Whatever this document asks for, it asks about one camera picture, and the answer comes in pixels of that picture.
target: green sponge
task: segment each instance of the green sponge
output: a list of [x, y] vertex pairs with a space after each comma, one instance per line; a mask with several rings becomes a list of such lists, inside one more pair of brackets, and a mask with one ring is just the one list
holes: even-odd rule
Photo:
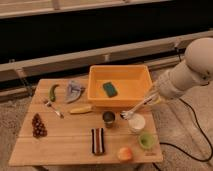
[[118, 94], [115, 87], [113, 86], [113, 84], [111, 82], [104, 83], [103, 88], [108, 97], [114, 97]]

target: peach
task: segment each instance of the peach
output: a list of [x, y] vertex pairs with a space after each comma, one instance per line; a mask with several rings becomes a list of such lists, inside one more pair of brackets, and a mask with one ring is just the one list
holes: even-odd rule
[[129, 147], [122, 147], [119, 149], [117, 157], [122, 162], [130, 161], [133, 158], [132, 150]]

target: banana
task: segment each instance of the banana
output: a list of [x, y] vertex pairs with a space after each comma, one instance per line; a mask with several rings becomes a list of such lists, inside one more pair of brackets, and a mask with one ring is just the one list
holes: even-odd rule
[[69, 111], [70, 114], [83, 114], [88, 112], [92, 112], [92, 105], [90, 104], [79, 105]]

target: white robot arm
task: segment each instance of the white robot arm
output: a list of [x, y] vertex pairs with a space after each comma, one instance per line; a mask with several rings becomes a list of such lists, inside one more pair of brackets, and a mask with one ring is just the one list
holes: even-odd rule
[[159, 76], [147, 96], [129, 111], [122, 111], [130, 119], [143, 105], [153, 105], [159, 99], [175, 99], [196, 85], [207, 85], [213, 79], [213, 38], [201, 38], [189, 44], [185, 59], [173, 69]]

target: gray carpet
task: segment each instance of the gray carpet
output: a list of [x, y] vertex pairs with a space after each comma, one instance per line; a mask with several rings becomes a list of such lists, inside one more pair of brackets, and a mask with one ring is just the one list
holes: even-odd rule
[[[163, 70], [151, 73], [153, 80]], [[213, 84], [194, 87], [183, 97], [197, 112], [203, 130], [213, 142]], [[0, 104], [0, 171], [34, 171], [32, 167], [9, 167], [20, 126], [28, 109], [30, 98], [14, 99]], [[152, 107], [154, 120], [160, 141], [180, 146], [197, 158], [206, 158], [210, 149], [195, 125], [192, 112], [179, 100], [169, 101]], [[213, 160], [201, 163], [190, 159], [172, 147], [162, 146], [164, 162], [158, 163], [162, 170], [213, 170]], [[85, 165], [85, 166], [51, 166], [51, 171], [133, 171], [136, 165]], [[151, 164], [143, 164], [139, 171], [155, 170]]]

